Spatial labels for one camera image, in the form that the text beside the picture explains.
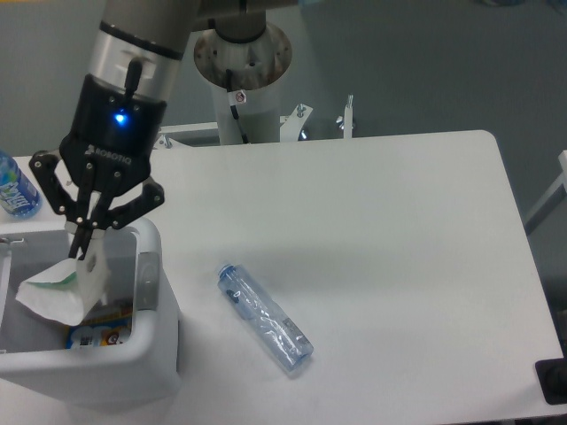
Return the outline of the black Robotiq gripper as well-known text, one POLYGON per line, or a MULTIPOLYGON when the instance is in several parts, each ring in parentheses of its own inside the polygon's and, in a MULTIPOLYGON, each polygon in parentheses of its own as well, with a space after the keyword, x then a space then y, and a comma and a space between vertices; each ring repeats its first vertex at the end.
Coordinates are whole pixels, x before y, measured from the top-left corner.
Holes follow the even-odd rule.
POLYGON ((167 109, 163 101, 125 94, 94 76, 83 81, 69 134, 57 151, 38 151, 31 171, 51 209, 66 217, 73 235, 68 257, 85 260, 93 237, 122 229, 165 203, 165 191, 150 176, 150 155, 167 109), (64 161, 78 186, 75 200, 57 177, 64 161), (113 200, 142 183, 141 194, 112 208, 113 200))

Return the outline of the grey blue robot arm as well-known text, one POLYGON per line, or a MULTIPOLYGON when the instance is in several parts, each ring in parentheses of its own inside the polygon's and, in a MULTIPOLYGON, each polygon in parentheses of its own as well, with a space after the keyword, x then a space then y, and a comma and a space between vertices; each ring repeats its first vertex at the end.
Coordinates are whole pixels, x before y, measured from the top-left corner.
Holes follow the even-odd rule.
POLYGON ((187 44, 210 84, 223 144, 281 140, 279 84, 292 58, 267 20, 277 1, 109 1, 68 135, 30 168, 72 235, 69 255, 165 200, 150 156, 187 44))

